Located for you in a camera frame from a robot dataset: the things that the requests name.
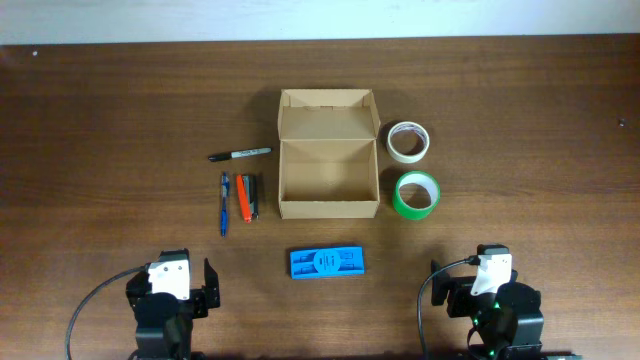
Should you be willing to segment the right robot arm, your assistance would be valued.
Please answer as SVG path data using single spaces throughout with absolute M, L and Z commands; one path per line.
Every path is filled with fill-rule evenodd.
M 475 256 L 442 266 L 431 262 L 425 281 L 432 286 L 431 304 L 447 306 L 451 318 L 467 318 L 467 350 L 459 359 L 479 360 L 572 360 L 572 352 L 544 352 L 541 335 L 544 316 L 541 293 L 517 281 L 517 272 L 495 293 L 474 295 L 474 276 L 452 277 L 448 270 L 460 265 L 476 265 Z

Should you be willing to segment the white masking tape roll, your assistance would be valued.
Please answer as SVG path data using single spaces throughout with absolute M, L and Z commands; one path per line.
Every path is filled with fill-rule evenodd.
M 397 133 L 407 132 L 407 131 L 415 133 L 422 142 L 422 146 L 416 154 L 401 153 L 395 148 L 393 144 L 392 138 Z M 420 124 L 415 122 L 410 122 L 410 121 L 402 121 L 393 125 L 389 130 L 387 134 L 386 147 L 390 156 L 394 160 L 403 164 L 412 164 L 422 160 L 426 155 L 426 153 L 428 152 L 428 149 L 430 147 L 430 136 L 427 130 Z

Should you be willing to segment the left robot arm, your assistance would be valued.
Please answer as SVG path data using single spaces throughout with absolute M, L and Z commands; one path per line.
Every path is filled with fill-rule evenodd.
M 204 261 L 205 284 L 190 287 L 188 259 L 159 260 L 144 267 L 126 286 L 137 322 L 138 359 L 205 360 L 192 349 L 194 321 L 221 306 L 219 277 Z

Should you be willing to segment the green tape roll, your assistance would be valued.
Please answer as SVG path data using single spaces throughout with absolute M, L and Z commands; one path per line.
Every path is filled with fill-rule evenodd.
M 417 185 L 426 190 L 431 199 L 430 205 L 422 208 L 408 205 L 402 199 L 400 194 L 401 188 L 405 185 Z M 392 202 L 394 209 L 399 215 L 409 220 L 418 221 L 428 217 L 435 210 L 440 199 L 440 186 L 432 175 L 422 171 L 410 171 L 403 174 L 398 179 L 394 189 Z

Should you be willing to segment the blue plastic staple case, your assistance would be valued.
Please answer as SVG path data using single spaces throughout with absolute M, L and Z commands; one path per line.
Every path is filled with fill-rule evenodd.
M 290 275 L 294 280 L 365 274 L 364 252 L 360 246 L 295 250 L 289 257 Z

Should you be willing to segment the black permanent marker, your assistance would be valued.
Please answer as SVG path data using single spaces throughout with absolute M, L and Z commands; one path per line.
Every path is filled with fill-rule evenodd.
M 272 152 L 272 149 L 270 147 L 230 151 L 230 152 L 212 154 L 208 157 L 208 160 L 210 162 L 221 162 L 221 161 L 227 161 L 227 160 L 236 159 L 236 158 L 265 155 L 271 152 Z

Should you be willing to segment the brown cardboard box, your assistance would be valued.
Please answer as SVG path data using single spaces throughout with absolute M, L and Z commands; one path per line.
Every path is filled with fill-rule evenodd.
M 380 117 L 370 89 L 284 89 L 278 205 L 284 219 L 373 218 Z

